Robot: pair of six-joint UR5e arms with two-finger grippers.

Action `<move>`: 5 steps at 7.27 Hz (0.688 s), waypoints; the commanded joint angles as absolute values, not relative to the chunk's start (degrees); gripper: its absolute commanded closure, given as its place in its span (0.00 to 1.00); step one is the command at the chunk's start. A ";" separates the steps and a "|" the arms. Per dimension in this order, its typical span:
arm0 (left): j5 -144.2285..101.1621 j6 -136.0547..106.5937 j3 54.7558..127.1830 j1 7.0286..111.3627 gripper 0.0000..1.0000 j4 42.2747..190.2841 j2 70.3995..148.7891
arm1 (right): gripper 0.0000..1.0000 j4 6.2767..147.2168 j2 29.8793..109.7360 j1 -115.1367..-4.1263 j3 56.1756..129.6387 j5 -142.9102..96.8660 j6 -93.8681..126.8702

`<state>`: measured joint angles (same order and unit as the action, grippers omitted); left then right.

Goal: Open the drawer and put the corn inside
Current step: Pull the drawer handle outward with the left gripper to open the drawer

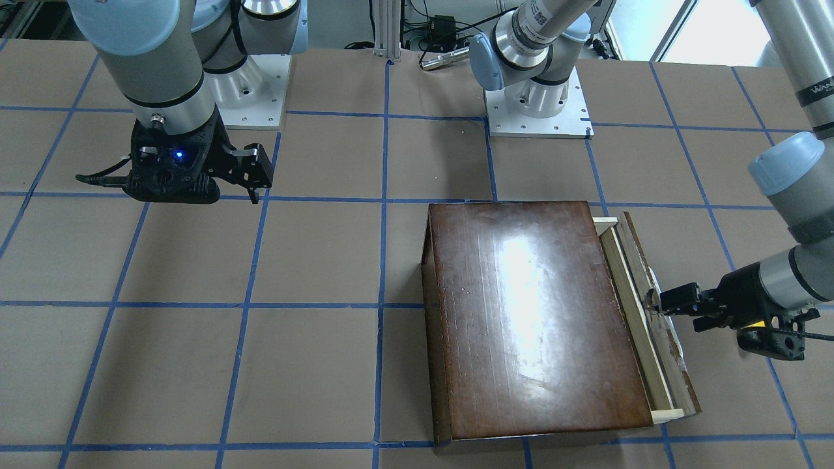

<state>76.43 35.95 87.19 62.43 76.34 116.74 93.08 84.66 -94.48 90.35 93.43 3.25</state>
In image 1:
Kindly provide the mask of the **black gripper at cabinet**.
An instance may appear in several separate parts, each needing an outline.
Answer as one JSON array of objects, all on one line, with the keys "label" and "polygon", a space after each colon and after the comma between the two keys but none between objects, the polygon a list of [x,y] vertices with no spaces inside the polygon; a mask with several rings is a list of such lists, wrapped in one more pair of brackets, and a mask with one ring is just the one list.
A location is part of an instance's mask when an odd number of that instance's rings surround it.
[{"label": "black gripper at cabinet", "polygon": [[795,315],[795,311],[775,303],[762,284],[759,267],[726,274],[716,288],[706,291],[701,291],[697,283],[667,291],[652,288],[644,296],[644,308],[666,317],[696,317],[692,326],[697,333],[733,329],[739,348],[774,360],[804,360],[805,342],[822,339],[820,334],[805,329],[805,323],[820,317],[818,312],[814,308],[798,309]]}]

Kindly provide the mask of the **black idle gripper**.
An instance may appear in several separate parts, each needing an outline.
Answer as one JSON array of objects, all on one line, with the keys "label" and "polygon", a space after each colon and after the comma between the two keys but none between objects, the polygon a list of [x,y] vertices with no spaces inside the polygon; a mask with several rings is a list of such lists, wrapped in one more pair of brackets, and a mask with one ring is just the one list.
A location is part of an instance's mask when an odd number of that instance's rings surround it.
[{"label": "black idle gripper", "polygon": [[144,202],[214,204],[221,192],[205,164],[222,154],[222,179],[244,188],[258,205],[258,190],[273,186],[273,163],[261,143],[223,153],[228,145],[218,110],[196,130],[179,135],[151,130],[137,120],[130,136],[132,168],[123,191]]}]

